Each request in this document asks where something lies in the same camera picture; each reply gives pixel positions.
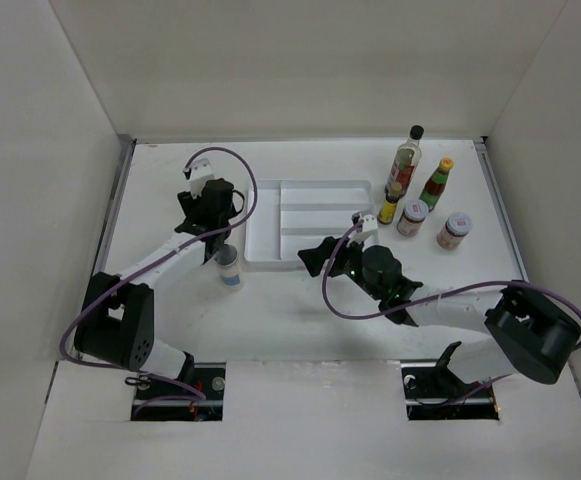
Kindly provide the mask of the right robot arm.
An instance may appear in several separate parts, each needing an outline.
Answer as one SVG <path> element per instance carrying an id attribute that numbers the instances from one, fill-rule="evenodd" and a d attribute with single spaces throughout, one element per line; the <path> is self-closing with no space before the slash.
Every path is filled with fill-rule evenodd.
<path id="1" fill-rule="evenodd" d="M 312 277 L 350 279 L 377 302 L 377 318 L 482 334 L 478 342 L 451 343 L 436 361 L 434 384 L 445 395 L 514 373 L 552 385 L 581 348 L 581 311 L 527 282 L 486 281 L 436 292 L 407 278 L 389 248 L 345 237 L 327 237 L 298 256 Z"/>

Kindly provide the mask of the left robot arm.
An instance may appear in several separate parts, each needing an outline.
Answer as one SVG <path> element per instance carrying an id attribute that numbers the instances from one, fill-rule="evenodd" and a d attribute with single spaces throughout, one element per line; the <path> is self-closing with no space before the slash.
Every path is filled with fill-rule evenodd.
<path id="1" fill-rule="evenodd" d="M 178 194 L 184 222 L 161 247 L 117 274 L 96 273 L 89 281 L 74 348 L 119 369 L 152 374 L 176 399 L 194 387 L 194 357 L 155 337 L 157 295 L 211 260 L 229 237 L 230 221 L 241 213 L 243 195 L 221 178 L 194 196 Z"/>

